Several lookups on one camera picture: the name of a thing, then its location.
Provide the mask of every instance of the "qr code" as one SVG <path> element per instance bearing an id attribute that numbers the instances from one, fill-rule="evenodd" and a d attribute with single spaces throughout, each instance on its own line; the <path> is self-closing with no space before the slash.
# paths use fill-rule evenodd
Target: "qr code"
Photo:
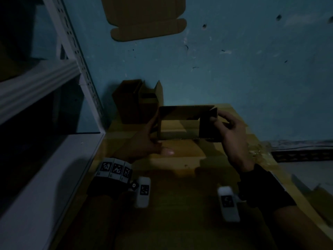
<path id="1" fill-rule="evenodd" d="M 130 173 L 131 173 L 131 169 L 129 169 L 128 167 L 125 167 L 124 172 L 123 172 L 123 177 L 129 178 Z"/>
<path id="2" fill-rule="evenodd" d="M 113 168 L 112 168 L 112 173 L 113 174 L 117 174 L 120 175 L 122 173 L 123 170 L 123 165 L 119 165 L 119 164 L 113 164 Z"/>
<path id="3" fill-rule="evenodd" d="M 234 207 L 232 196 L 221 196 L 222 206 L 224 208 Z"/>
<path id="4" fill-rule="evenodd" d="M 149 194 L 149 185 L 141 185 L 140 195 L 147 196 Z"/>
<path id="5" fill-rule="evenodd" d="M 112 166 L 112 162 L 103 162 L 100 171 L 109 172 Z"/>

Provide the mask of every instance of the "cardboard box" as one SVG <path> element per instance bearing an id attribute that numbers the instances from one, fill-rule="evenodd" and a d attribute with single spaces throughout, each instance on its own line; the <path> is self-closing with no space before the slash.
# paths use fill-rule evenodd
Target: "cardboard box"
<path id="1" fill-rule="evenodd" d="M 140 124 L 138 104 L 139 90 L 142 80 L 123 81 L 112 93 L 112 98 L 118 109 L 123 124 Z"/>
<path id="2" fill-rule="evenodd" d="M 210 117 L 217 117 L 217 108 L 214 105 L 194 105 L 194 106 L 163 106 L 159 108 L 159 117 L 157 123 L 157 139 L 206 139 L 209 141 L 217 142 L 219 134 L 215 128 L 212 128 Z M 179 120 L 181 124 L 187 129 L 185 123 L 193 122 L 193 127 L 198 125 L 199 132 L 192 130 L 179 131 L 179 132 L 162 132 L 162 121 L 165 120 Z"/>
<path id="3" fill-rule="evenodd" d="M 116 41 L 131 41 L 182 32 L 185 0 L 102 0 L 107 21 Z"/>
<path id="4" fill-rule="evenodd" d="M 155 88 L 149 89 L 142 84 L 139 90 L 139 109 L 141 122 L 146 124 L 155 115 L 159 106 L 163 106 L 163 88 L 160 81 Z"/>

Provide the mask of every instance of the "blue wall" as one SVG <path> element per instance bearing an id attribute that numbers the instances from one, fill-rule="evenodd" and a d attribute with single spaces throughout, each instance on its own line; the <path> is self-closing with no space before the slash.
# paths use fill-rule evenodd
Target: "blue wall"
<path id="1" fill-rule="evenodd" d="M 186 0 L 184 32 L 124 43 L 101 0 L 64 2 L 110 117 L 117 84 L 141 78 L 165 105 L 230 103 L 260 140 L 333 138 L 333 0 Z"/>

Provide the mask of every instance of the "person's right hand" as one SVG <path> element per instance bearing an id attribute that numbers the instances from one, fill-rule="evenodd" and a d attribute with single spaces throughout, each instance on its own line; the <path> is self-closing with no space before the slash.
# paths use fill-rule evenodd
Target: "person's right hand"
<path id="1" fill-rule="evenodd" d="M 239 173 L 253 170 L 254 162 L 247 148 L 245 124 L 229 112 L 218 110 L 217 113 L 229 122 L 224 123 L 217 118 L 210 118 L 222 136 L 222 146 L 228 161 Z"/>

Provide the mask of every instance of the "person's left hand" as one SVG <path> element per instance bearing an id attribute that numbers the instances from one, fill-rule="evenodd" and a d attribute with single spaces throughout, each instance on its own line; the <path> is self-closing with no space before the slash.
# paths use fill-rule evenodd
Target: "person's left hand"
<path id="1" fill-rule="evenodd" d="M 162 143 L 152 142 L 150 139 L 150 132 L 155 126 L 158 114 L 145 125 L 145 127 L 138 131 L 131 139 L 114 152 L 112 158 L 117 158 L 128 163 L 144 158 L 150 154 L 156 153 L 161 155 L 173 155 L 174 151 L 163 147 Z"/>

